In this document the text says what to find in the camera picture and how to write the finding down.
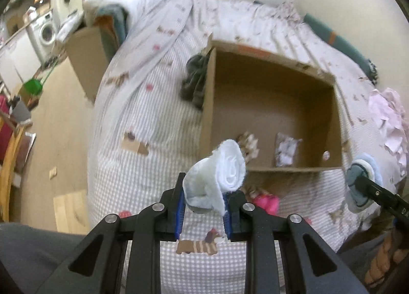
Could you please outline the right hand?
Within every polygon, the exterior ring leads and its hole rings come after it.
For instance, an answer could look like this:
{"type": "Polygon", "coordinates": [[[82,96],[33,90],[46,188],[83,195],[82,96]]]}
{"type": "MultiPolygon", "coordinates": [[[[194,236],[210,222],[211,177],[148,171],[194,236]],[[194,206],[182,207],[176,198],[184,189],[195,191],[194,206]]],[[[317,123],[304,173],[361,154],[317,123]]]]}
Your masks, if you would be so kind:
{"type": "Polygon", "coordinates": [[[392,265],[399,265],[406,258],[408,248],[401,248],[404,241],[403,235],[396,230],[387,235],[365,274],[366,286],[375,288],[383,283],[392,265]]]}

